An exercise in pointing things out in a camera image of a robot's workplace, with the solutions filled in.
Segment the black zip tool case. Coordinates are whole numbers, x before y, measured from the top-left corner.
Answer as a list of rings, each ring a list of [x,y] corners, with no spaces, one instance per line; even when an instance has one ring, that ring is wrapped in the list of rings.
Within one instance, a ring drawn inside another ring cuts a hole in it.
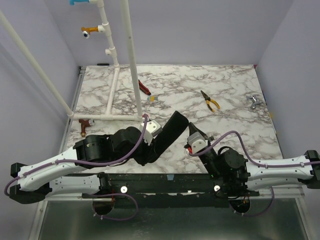
[[[154,163],[179,138],[188,125],[188,119],[175,111],[162,128],[162,132],[153,140],[147,158],[148,163]]]

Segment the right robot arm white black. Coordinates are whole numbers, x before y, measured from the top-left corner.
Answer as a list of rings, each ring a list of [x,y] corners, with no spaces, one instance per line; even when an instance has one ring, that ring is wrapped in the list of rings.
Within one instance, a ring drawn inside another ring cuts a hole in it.
[[[245,149],[240,154],[231,147],[215,151],[218,141],[211,143],[208,136],[189,123],[189,137],[185,146],[192,157],[199,157],[210,177],[220,181],[229,194],[241,196],[263,188],[284,185],[320,187],[320,155],[308,150],[303,155],[287,159],[252,159]]]

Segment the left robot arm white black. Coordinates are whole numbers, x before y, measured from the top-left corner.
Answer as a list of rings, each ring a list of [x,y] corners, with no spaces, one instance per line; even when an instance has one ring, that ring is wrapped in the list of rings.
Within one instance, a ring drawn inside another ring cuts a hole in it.
[[[76,177],[73,174],[98,167],[117,167],[133,159],[139,165],[152,163],[160,156],[156,142],[162,127],[127,127],[114,134],[91,134],[73,147],[40,163],[16,162],[10,167],[12,177],[4,194],[20,204],[33,204],[61,194],[97,194],[104,198],[111,185],[100,174]]]

